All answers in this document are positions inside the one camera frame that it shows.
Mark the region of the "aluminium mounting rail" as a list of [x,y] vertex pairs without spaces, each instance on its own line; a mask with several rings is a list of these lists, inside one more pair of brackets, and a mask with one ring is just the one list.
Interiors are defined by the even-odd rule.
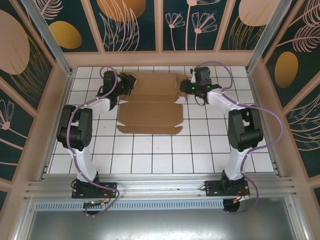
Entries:
[[[24,198],[39,201],[70,201],[71,182],[75,174],[44,174],[40,181],[30,181]],[[203,199],[200,186],[205,181],[220,180],[219,173],[157,173],[101,174],[101,182],[116,182],[120,200]],[[252,198],[288,197],[296,195],[293,180],[275,173],[250,173],[254,182],[249,191]]]

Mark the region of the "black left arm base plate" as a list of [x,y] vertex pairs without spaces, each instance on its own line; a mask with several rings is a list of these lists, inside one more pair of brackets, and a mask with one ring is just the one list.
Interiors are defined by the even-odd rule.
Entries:
[[78,181],[76,180],[71,184],[72,199],[104,199],[111,198],[114,199],[116,197],[115,189],[117,188],[116,182],[101,182],[102,186],[108,188],[104,189],[101,187],[97,187],[88,182]]

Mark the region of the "aluminium frame post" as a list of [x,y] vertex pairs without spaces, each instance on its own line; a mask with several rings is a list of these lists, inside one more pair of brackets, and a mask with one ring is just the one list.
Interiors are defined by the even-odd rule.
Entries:
[[44,40],[46,41],[53,55],[55,56],[57,62],[63,69],[64,73],[68,77],[70,77],[73,73],[73,69],[71,68],[67,59],[65,58],[64,53],[58,45],[56,39],[54,38],[47,22],[42,17],[38,7],[36,6],[36,3],[34,2],[34,0],[21,0],[21,2],[26,11],[29,13],[37,29],[42,34]]
[[265,49],[268,44],[271,42],[273,36],[276,34],[277,29],[281,25],[285,15],[289,13],[289,9],[292,5],[293,0],[279,0],[279,3],[276,5],[272,15],[270,16],[267,24],[257,41],[257,44],[253,50],[253,53],[247,63],[246,73],[251,75],[257,66],[259,60],[261,59]]

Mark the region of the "brown cardboard paper box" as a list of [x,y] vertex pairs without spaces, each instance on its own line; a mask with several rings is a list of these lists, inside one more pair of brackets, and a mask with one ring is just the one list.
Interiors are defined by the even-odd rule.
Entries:
[[124,134],[176,135],[183,129],[183,106],[187,94],[180,84],[184,73],[125,72],[136,77],[131,94],[118,107],[117,129]]

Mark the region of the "shiny metal sheet panel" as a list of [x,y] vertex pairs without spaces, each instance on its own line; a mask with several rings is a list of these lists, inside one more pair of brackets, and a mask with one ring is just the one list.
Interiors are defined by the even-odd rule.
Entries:
[[285,197],[261,198],[245,214],[221,209],[109,210],[96,218],[79,210],[28,206],[16,240],[310,240]]

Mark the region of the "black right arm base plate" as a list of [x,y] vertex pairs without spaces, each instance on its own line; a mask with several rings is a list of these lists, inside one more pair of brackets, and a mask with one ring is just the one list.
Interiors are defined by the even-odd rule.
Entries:
[[222,180],[208,180],[204,182],[207,197],[240,197],[249,196],[250,190],[245,179],[223,182]]

